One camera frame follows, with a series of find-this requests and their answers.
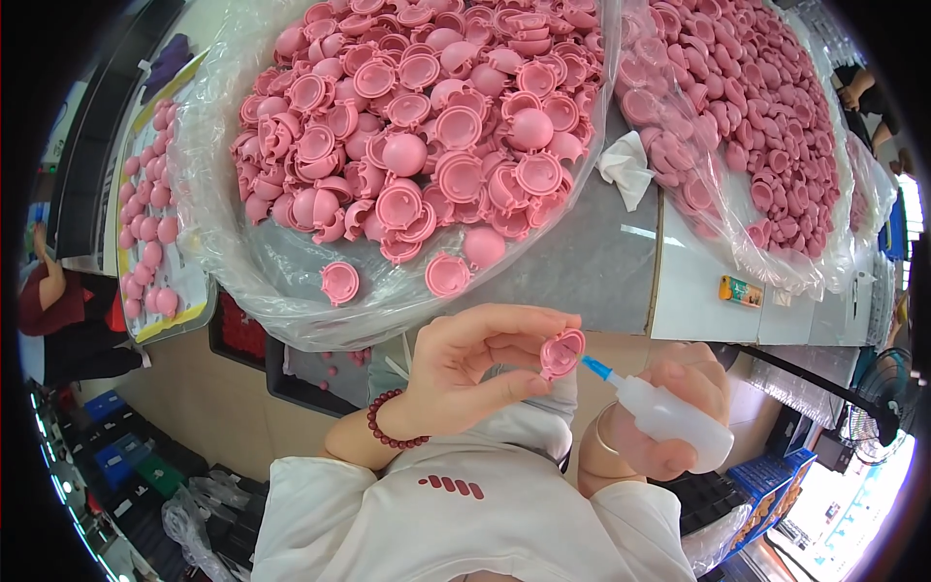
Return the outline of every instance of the window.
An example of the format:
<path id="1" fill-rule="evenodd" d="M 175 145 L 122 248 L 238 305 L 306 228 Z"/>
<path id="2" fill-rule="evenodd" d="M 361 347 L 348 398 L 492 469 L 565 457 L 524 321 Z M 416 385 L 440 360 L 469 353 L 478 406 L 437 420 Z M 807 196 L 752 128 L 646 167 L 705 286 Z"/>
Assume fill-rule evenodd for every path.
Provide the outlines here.
<path id="1" fill-rule="evenodd" d="M 918 236 L 924 231 L 924 214 L 918 183 L 904 173 L 897 178 L 898 185 L 902 189 L 902 199 L 905 202 L 905 238 L 909 241 L 918 240 Z M 906 257 L 910 259 L 911 245 L 906 249 L 906 253 Z M 910 268 L 910 261 L 902 263 L 902 290 L 909 287 Z"/>

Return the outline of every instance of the gray table surface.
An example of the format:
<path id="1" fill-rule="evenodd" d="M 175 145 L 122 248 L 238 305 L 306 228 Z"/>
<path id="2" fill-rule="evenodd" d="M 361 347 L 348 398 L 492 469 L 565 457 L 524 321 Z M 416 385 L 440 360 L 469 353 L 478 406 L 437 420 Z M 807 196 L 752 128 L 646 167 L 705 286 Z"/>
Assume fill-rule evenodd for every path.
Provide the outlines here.
<path id="1" fill-rule="evenodd" d="M 608 107 L 608 147 L 628 132 L 615 102 Z M 582 316 L 583 328 L 644 334 L 653 293 L 656 184 L 635 212 L 627 212 L 612 183 L 592 170 L 575 207 L 504 273 L 452 304 L 541 305 Z M 560 283 L 553 285 L 556 279 Z"/>

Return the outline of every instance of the red bead bracelet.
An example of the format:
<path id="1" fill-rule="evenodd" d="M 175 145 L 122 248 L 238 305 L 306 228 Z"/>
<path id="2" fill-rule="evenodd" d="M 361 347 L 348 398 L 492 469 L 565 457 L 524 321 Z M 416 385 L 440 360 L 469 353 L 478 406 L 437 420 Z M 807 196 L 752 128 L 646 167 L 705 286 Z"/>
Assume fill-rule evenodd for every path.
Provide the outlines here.
<path id="1" fill-rule="evenodd" d="M 388 390 L 387 392 L 383 392 L 382 395 L 375 399 L 375 402 L 369 406 L 369 413 L 366 414 L 365 417 L 369 419 L 369 428 L 371 429 L 372 435 L 374 435 L 376 439 L 380 440 L 382 444 L 386 444 L 392 449 L 412 449 L 424 444 L 430 440 L 430 438 L 417 437 L 416 439 L 410 440 L 395 440 L 382 432 L 378 427 L 378 423 L 375 422 L 375 415 L 378 413 L 378 409 L 382 408 L 382 404 L 385 404 L 395 396 L 400 396 L 401 393 L 401 390 Z"/>

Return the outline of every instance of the table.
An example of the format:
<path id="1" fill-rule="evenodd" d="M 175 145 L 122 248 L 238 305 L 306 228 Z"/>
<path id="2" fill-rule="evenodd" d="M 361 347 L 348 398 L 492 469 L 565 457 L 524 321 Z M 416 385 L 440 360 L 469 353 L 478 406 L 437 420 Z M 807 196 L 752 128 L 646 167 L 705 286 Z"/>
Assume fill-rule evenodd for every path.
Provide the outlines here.
<path id="1" fill-rule="evenodd" d="M 184 33 L 194 53 L 203 50 L 220 30 L 229 1 L 191 0 L 164 42 Z M 140 110 L 135 104 L 126 119 Z M 612 103 L 605 147 L 627 131 Z M 121 132 L 119 147 L 125 147 L 127 135 Z M 110 195 L 115 199 L 115 185 Z M 115 208 L 116 204 L 110 205 L 110 212 Z M 113 218 L 108 217 L 108 229 L 113 229 Z M 115 241 L 116 232 L 104 237 L 104 271 L 109 275 L 115 275 Z M 718 299 L 721 275 L 765 287 L 763 308 Z M 560 284 L 551 284 L 553 280 Z M 571 213 L 519 257 L 506 275 L 465 294 L 450 309 L 485 302 L 545 305 L 581 314 L 585 329 L 598 332 L 748 344 L 861 345 L 870 312 L 870 290 L 865 285 L 861 282 L 857 291 L 856 317 L 853 289 L 839 295 L 826 293 L 819 304 L 794 297 L 788 306 L 778 305 L 774 288 L 722 261 L 691 233 L 676 210 L 664 207 L 655 184 L 638 209 L 627 212 L 616 188 L 593 170 Z"/>

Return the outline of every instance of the person's right hand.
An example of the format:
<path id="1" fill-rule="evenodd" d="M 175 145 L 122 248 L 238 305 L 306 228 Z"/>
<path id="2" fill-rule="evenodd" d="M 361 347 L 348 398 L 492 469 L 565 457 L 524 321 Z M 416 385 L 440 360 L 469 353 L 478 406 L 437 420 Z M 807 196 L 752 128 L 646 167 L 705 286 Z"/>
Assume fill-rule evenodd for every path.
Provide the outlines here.
<path id="1" fill-rule="evenodd" d="M 860 110 L 860 96 L 850 87 L 841 88 L 838 94 L 841 96 L 841 103 L 843 103 L 845 109 L 850 111 Z"/>
<path id="2" fill-rule="evenodd" d="M 724 367 L 707 344 L 671 344 L 639 377 L 666 389 L 727 426 L 731 387 Z M 695 448 L 684 440 L 657 442 L 634 426 L 633 414 L 620 404 L 611 410 L 608 444 L 638 475 L 673 480 L 695 466 Z"/>
<path id="3" fill-rule="evenodd" d="M 33 225 L 33 252 L 39 261 L 46 259 L 46 225 L 35 223 Z"/>

